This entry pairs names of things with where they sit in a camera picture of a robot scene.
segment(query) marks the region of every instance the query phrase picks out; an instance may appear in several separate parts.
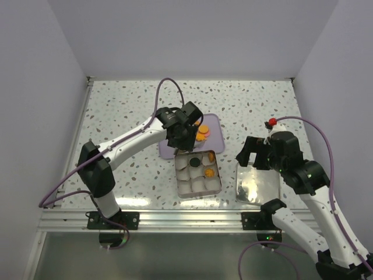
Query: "gray floor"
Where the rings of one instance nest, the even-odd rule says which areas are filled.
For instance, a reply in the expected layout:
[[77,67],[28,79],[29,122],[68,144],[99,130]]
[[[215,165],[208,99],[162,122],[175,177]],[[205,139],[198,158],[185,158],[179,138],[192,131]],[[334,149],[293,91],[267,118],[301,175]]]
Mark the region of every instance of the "gray floor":
[[[238,279],[237,261],[255,234],[134,233],[123,249],[99,249],[97,233],[49,234],[36,273],[42,279]],[[284,237],[287,243],[294,242]],[[305,254],[281,249],[302,279],[320,279]],[[242,261],[244,279],[296,279],[284,258],[259,246]]]

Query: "black mounting bracket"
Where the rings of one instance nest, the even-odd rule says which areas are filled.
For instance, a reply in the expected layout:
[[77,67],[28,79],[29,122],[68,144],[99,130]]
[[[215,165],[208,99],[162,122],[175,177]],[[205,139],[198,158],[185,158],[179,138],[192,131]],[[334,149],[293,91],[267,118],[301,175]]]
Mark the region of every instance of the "black mounting bracket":
[[280,230],[263,219],[261,212],[242,212],[241,222],[243,230]]
[[[140,213],[139,212],[119,212],[119,222],[123,224],[129,230],[137,230],[139,227]],[[114,225],[105,222],[97,211],[87,212],[88,217],[87,229],[93,230],[110,230],[110,229],[120,229]]]

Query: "white wall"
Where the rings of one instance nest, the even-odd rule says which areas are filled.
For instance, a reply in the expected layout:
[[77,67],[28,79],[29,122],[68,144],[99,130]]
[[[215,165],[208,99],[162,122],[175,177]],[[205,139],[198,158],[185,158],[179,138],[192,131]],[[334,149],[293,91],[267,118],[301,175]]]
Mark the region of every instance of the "white wall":
[[[335,193],[361,241],[373,250],[373,1],[340,0],[295,79],[302,115],[329,137]],[[312,129],[316,159],[328,166],[325,144]]]
[[337,0],[49,0],[86,75],[295,77]]
[[0,2],[0,278],[21,279],[60,178],[85,76],[46,0]]

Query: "cable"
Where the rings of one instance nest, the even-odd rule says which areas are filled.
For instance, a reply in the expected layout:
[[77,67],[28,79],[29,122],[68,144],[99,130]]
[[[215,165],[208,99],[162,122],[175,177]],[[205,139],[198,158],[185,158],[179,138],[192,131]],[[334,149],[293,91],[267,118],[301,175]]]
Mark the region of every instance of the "cable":
[[[238,258],[238,276],[240,277],[240,280],[242,280],[242,274],[241,274],[241,261],[242,261],[242,257],[244,256],[245,252],[250,249],[252,246],[255,246],[255,245],[263,245],[263,244],[276,244],[276,245],[280,245],[280,246],[284,246],[284,247],[288,247],[288,248],[291,248],[291,249],[294,249],[296,251],[299,251],[299,252],[302,252],[302,253],[305,253],[305,251],[303,249],[300,249],[296,246],[293,246],[293,245],[290,245],[290,244],[286,244],[286,243],[281,243],[281,242],[276,242],[276,241],[258,241],[258,242],[254,242],[254,243],[251,243],[250,245],[248,245],[246,248],[243,249],[242,253],[240,254],[240,257]],[[301,277],[300,277],[300,273],[299,273],[299,270],[298,268],[296,267],[296,265],[294,264],[294,262],[287,256],[285,255],[284,253],[282,252],[279,252],[277,250],[274,251],[276,254],[279,254],[281,256],[283,256],[284,258],[286,258],[289,263],[291,264],[291,266],[294,268],[295,270],[295,273],[297,274],[297,280],[300,280]]]
[[[128,140],[129,138],[137,135],[138,133],[142,132],[142,130],[144,129],[147,129],[153,122],[153,120],[156,118],[156,113],[157,113],[157,108],[158,108],[158,97],[159,97],[159,93],[160,93],[160,88],[162,86],[162,84],[165,82],[165,81],[170,81],[172,82],[173,84],[175,84],[175,86],[177,87],[178,89],[178,92],[180,93],[180,96],[181,96],[181,103],[182,105],[184,106],[184,97],[182,95],[182,91],[179,87],[179,85],[177,84],[177,82],[171,78],[164,78],[162,79],[159,84],[158,84],[158,87],[157,87],[157,91],[156,91],[156,99],[155,99],[155,102],[154,102],[154,110],[153,110],[153,113],[152,113],[152,117],[151,119],[149,120],[149,122],[147,124],[144,125],[144,127],[142,129],[139,129],[123,138],[121,138],[120,140],[116,141],[115,143],[113,143],[111,145],[111,147],[116,147],[117,145],[123,143],[124,141]],[[92,200],[92,203],[94,204],[94,206],[97,208],[97,211],[98,213],[100,214],[101,218],[111,224],[111,225],[114,225],[114,226],[117,226],[119,228],[122,228],[124,231],[127,232],[127,241],[125,243],[122,243],[120,244],[119,246],[117,247],[110,247],[109,249],[118,249],[118,248],[122,248],[124,245],[127,244],[128,240],[129,240],[129,231],[128,229],[124,226],[124,225],[120,225],[119,223],[115,223],[115,222],[112,222],[110,221],[109,219],[107,219],[101,212],[101,210],[98,208],[98,205],[96,204],[96,202],[94,201],[93,197],[92,197],[92,194],[91,192],[89,191],[73,191],[73,192],[70,192],[69,194],[65,194],[65,195],[62,195],[54,200],[51,200],[51,201],[47,201],[47,199],[64,183],[67,181],[68,178],[70,178],[72,175],[74,175],[76,172],[78,172],[79,170],[82,170],[84,167],[86,167],[87,165],[91,164],[92,162],[94,162],[95,160],[97,160],[98,158],[100,158],[101,156],[103,156],[105,153],[108,152],[108,149],[104,149],[102,152],[98,153],[96,156],[90,158],[89,160],[83,162],[81,165],[77,166],[75,169],[73,169],[72,171],[70,171],[65,177],[63,177],[58,183],[57,185],[52,188],[52,190],[50,190],[42,199],[41,201],[39,202],[39,208],[43,208],[43,207],[46,207],[47,205],[49,204],[52,204],[52,203],[55,203],[56,201],[59,201],[59,200],[62,200],[66,197],[70,197],[71,195],[75,195],[75,194],[89,194],[90,195],[90,198]]]
[[[291,115],[291,116],[287,116],[287,117],[277,118],[276,120],[277,121],[282,121],[282,120],[287,120],[287,119],[301,120],[301,121],[303,121],[305,123],[310,124],[311,126],[313,126],[321,134],[322,138],[324,139],[324,141],[326,143],[326,147],[328,148],[329,159],[330,159],[330,186],[329,186],[329,201],[330,201],[330,206],[332,208],[332,211],[334,212],[334,217],[335,217],[336,222],[337,222],[340,230],[342,231],[344,237],[346,238],[346,240],[348,241],[348,243],[351,245],[351,247],[354,250],[354,252],[358,252],[357,247],[355,246],[354,242],[350,238],[349,234],[346,232],[346,229],[344,228],[344,226],[342,224],[342,221],[339,218],[339,215],[336,214],[336,212],[335,212],[336,205],[335,205],[335,202],[334,202],[334,158],[333,158],[332,148],[330,147],[330,143],[329,143],[326,135],[324,134],[324,132],[316,124],[314,124],[312,121],[308,121],[308,120],[306,120],[306,119],[304,119],[302,117],[296,117],[296,116]],[[359,253],[357,254],[357,256],[359,257],[359,259],[361,260],[361,262],[366,266],[366,268],[368,268],[369,272],[373,274],[373,268],[369,265],[369,263],[367,263],[367,261],[364,259],[364,257],[361,254],[359,254]]]

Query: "table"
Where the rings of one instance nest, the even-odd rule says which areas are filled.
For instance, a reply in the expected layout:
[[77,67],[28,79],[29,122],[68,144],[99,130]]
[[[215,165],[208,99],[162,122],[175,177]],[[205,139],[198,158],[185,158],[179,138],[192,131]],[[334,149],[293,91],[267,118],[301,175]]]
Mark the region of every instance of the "table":
[[[272,117],[300,116],[291,81],[182,80],[185,102],[192,101],[204,113],[219,116],[226,150],[217,155],[223,189],[221,193],[197,199],[177,195],[173,160],[159,156],[152,145],[124,162],[115,172],[114,194],[122,209],[148,210],[234,210],[258,209],[235,199],[236,154],[246,136],[264,137],[264,122]],[[79,133],[73,164],[78,162],[82,145],[88,140],[99,144],[136,127],[151,115],[158,81],[95,81]],[[159,106],[180,106],[175,86],[166,82],[160,92]],[[301,121],[281,122],[300,140],[301,150],[312,159]],[[61,193],[86,189],[79,176],[73,176]],[[305,209],[304,203],[281,180],[281,200],[291,209]],[[85,195],[63,200],[62,209],[92,209]]]

